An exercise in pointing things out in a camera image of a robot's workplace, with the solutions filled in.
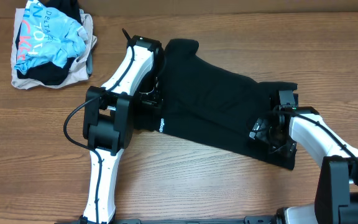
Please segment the black t-shirt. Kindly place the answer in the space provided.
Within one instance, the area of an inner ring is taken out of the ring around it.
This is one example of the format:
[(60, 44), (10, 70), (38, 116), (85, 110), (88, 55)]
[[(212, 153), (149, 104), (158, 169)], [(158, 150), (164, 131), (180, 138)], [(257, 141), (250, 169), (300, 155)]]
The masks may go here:
[(292, 170), (295, 157), (270, 153), (252, 143), (249, 134), (258, 118), (271, 110), (280, 90), (297, 89), (291, 82), (256, 82), (205, 62), (197, 56), (199, 43), (172, 39), (165, 48), (158, 89), (159, 114), (136, 108), (134, 127), (158, 131), (218, 147)]

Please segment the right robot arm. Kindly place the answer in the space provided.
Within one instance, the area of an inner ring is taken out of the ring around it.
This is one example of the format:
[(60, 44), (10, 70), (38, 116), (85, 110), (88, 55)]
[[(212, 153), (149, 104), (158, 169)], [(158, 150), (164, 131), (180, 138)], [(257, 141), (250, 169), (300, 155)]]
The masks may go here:
[(280, 208), (270, 223), (358, 223), (358, 149), (348, 145), (312, 107), (298, 106), (294, 92), (282, 90), (272, 115), (287, 139), (303, 146), (319, 165), (314, 202)]

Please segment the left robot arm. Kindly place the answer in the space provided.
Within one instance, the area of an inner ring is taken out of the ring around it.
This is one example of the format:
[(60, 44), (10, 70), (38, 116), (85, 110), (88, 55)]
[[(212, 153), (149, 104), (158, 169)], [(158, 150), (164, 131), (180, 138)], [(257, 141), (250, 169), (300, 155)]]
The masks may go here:
[(159, 41), (133, 36), (114, 75), (86, 92), (83, 137), (91, 156), (88, 202), (80, 223), (112, 223), (118, 165), (134, 132), (135, 116), (160, 113), (158, 73), (164, 65)]

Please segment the beige garment in pile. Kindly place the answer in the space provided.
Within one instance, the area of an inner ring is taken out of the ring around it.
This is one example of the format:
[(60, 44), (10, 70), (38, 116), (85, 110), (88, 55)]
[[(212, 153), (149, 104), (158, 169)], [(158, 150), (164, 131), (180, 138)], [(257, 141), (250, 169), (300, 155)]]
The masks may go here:
[(16, 37), (18, 36), (21, 20), (24, 15), (24, 8), (17, 8), (14, 18), (14, 35), (12, 40), (12, 51), (11, 51), (11, 76), (12, 81), (11, 84), (13, 87), (22, 90), (28, 90), (35, 86), (45, 86), (47, 88), (58, 89), (64, 86), (68, 86), (77, 82), (82, 82), (89, 79), (89, 76), (92, 72), (92, 62), (91, 62), (91, 51), (94, 48), (97, 37), (93, 35), (93, 19), (90, 14), (85, 13), (82, 9), (80, 9), (80, 17), (85, 28), (88, 40), (85, 42), (86, 50), (84, 54), (80, 57), (77, 57), (72, 63), (68, 76), (66, 79), (59, 85), (45, 85), (41, 81), (34, 79), (19, 79), (17, 77), (17, 72), (14, 70), (14, 65), (16, 64), (16, 55), (17, 55), (17, 47), (16, 47)]

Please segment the black garment in pile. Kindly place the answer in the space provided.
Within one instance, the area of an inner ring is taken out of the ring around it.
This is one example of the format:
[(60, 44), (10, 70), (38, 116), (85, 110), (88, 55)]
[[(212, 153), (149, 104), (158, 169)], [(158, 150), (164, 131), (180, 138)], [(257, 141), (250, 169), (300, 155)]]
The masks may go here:
[[(49, 0), (44, 6), (58, 9), (68, 17), (82, 24), (80, 6), (77, 0)], [(33, 79), (40, 81), (44, 85), (60, 85), (68, 76), (70, 67), (74, 61), (75, 57), (68, 58), (63, 68), (56, 66), (53, 62), (47, 62), (43, 65), (28, 69), (26, 74), (23, 74), (20, 70), (15, 70), (15, 72), (17, 72), (19, 79)]]

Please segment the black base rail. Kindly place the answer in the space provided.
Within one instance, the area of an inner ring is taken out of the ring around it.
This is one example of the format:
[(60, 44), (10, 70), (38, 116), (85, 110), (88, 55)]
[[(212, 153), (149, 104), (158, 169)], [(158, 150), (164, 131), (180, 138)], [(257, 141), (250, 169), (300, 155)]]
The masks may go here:
[(113, 219), (109, 224), (271, 224), (282, 223), (276, 221), (275, 215), (245, 216), (244, 218), (222, 218), (222, 219), (187, 219), (187, 220), (140, 220), (135, 219)]

